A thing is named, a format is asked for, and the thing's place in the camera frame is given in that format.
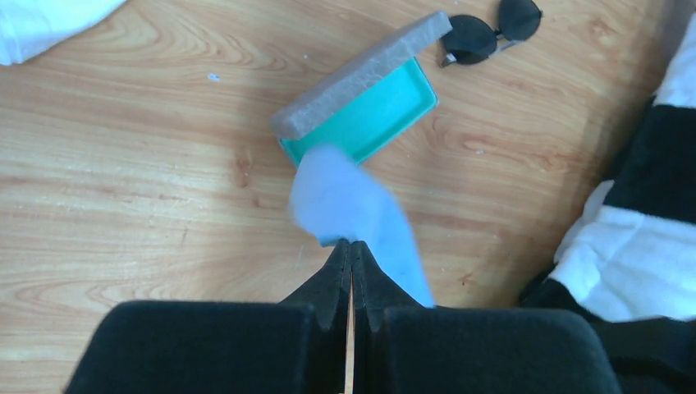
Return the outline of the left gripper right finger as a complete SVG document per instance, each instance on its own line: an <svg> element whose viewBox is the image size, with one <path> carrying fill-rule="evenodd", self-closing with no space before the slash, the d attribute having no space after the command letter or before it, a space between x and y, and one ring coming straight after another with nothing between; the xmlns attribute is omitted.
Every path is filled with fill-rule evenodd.
<svg viewBox="0 0 696 394"><path fill-rule="evenodd" d="M618 393L595 331L551 309L425 308L350 247L356 393Z"/></svg>

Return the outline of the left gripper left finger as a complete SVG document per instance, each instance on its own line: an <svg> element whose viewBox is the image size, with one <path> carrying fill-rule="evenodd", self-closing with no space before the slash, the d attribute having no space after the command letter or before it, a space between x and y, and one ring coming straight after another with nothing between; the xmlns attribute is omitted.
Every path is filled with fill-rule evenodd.
<svg viewBox="0 0 696 394"><path fill-rule="evenodd" d="M277 303L133 300L95 330L69 393L340 393L350 243Z"/></svg>

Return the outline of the light blue lens cloth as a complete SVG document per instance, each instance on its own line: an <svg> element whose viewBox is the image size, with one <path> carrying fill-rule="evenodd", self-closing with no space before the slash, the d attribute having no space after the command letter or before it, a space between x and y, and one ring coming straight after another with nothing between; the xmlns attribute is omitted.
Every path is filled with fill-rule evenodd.
<svg viewBox="0 0 696 394"><path fill-rule="evenodd" d="M433 298L408 218L396 197L341 149L318 145L300 160L288 209L322 246L363 241L380 269L424 307Z"/></svg>

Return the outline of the grey glasses case green lining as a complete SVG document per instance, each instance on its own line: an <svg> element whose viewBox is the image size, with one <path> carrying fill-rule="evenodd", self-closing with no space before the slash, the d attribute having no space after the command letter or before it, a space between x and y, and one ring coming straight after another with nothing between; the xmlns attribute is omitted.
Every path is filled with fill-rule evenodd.
<svg viewBox="0 0 696 394"><path fill-rule="evenodd" d="M413 21L272 115L291 162L331 144L362 163L433 110L438 98L417 56L451 29L444 11Z"/></svg>

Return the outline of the black sunglasses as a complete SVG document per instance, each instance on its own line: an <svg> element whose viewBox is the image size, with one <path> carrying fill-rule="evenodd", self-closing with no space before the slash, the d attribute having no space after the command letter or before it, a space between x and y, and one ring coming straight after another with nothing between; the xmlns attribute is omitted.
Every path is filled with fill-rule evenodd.
<svg viewBox="0 0 696 394"><path fill-rule="evenodd" d="M500 1L495 29L476 16L451 16L451 30L440 39L444 50L440 67L473 66L521 44L537 32L542 18L543 11L532 0Z"/></svg>

